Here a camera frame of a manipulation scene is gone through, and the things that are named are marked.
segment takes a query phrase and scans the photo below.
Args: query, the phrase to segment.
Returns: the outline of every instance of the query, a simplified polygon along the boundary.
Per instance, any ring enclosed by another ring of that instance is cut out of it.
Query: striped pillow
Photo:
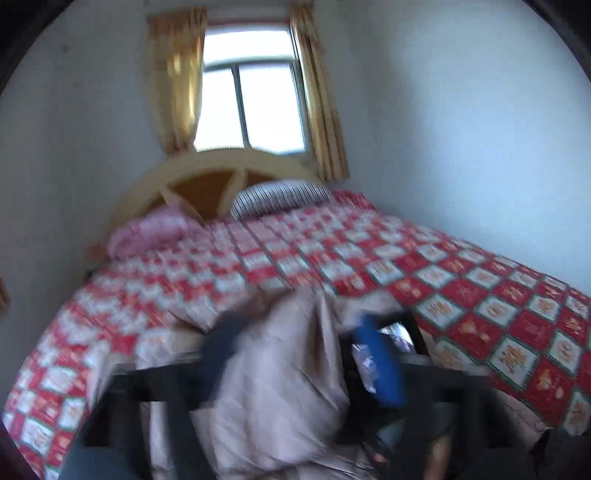
[[[234,220],[241,221],[315,205],[329,199],[330,190],[307,181],[265,181],[238,192],[230,214]]]

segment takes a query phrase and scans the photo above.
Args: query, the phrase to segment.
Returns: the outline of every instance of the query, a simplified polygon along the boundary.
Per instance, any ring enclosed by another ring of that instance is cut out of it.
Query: pillow
[[[330,190],[308,181],[265,181],[238,192],[230,214],[234,220],[247,220],[283,210],[316,205],[329,199]]]
[[[162,205],[143,218],[136,218],[118,228],[110,237],[106,251],[112,260],[125,260],[149,250],[164,248],[185,236],[208,239],[201,224],[188,217],[181,204]]]

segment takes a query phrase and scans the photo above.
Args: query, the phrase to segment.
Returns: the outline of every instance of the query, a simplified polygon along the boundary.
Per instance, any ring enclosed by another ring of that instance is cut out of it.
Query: yellow curtain
[[[349,166],[345,156],[343,132],[330,91],[324,50],[314,24],[312,7],[292,5],[290,20],[291,33],[304,76],[310,130],[320,175],[327,181],[348,179]]]
[[[148,18],[150,102],[167,154],[189,150],[201,110],[205,7]]]

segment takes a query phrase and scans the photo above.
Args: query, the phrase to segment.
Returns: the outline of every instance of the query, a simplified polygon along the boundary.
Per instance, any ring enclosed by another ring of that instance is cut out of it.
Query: red and white bedspread
[[[171,307],[220,308],[247,283],[321,282],[389,291],[412,307],[449,365],[479,363],[551,426],[580,433],[591,413],[589,298],[442,232],[372,209],[328,204],[212,226],[214,242],[114,262],[57,314],[25,361],[4,423],[36,473],[55,478],[86,409],[89,368],[131,353]]]

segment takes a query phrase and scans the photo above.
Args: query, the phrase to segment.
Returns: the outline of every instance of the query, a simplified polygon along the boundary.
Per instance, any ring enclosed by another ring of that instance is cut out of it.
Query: bedroom wall
[[[145,97],[145,15],[198,3],[77,0],[38,38],[0,96],[0,276],[13,297],[0,314],[0,405],[80,285],[85,247],[101,238],[125,189],[164,160]],[[240,15],[251,5],[271,15],[287,12],[288,2],[206,4],[217,14],[239,6]],[[320,0],[317,20],[344,128],[363,129],[367,138],[361,78],[348,72],[355,59],[338,2]],[[365,143],[348,135],[349,155],[365,154]]]
[[[591,84],[521,0],[345,2],[376,153],[350,185],[591,294]]]

